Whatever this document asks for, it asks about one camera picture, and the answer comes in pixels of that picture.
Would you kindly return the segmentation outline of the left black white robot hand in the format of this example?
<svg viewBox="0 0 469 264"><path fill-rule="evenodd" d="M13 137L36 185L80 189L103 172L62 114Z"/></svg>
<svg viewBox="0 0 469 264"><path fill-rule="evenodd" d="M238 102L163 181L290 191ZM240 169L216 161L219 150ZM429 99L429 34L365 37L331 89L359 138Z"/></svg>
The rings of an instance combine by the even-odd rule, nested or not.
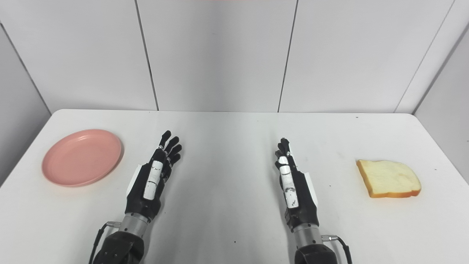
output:
<svg viewBox="0 0 469 264"><path fill-rule="evenodd" d="M138 214L149 221L154 220L162 206L160 198L173 166L181 159L182 145L179 142L179 137L172 136L170 130L162 134L149 162L139 168L131 184L125 214Z"/></svg>

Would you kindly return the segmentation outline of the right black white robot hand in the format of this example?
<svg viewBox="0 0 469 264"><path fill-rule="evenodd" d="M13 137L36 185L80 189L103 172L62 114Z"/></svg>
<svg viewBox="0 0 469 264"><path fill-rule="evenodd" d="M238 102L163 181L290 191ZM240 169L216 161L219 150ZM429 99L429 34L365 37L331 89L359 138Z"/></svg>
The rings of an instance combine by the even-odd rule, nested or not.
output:
<svg viewBox="0 0 469 264"><path fill-rule="evenodd" d="M291 230L302 224L318 227L320 223L317 206L305 173L301 172L295 163L289 140L281 138L277 147L275 167L280 173L280 187L287 206L284 214L287 226Z"/></svg>

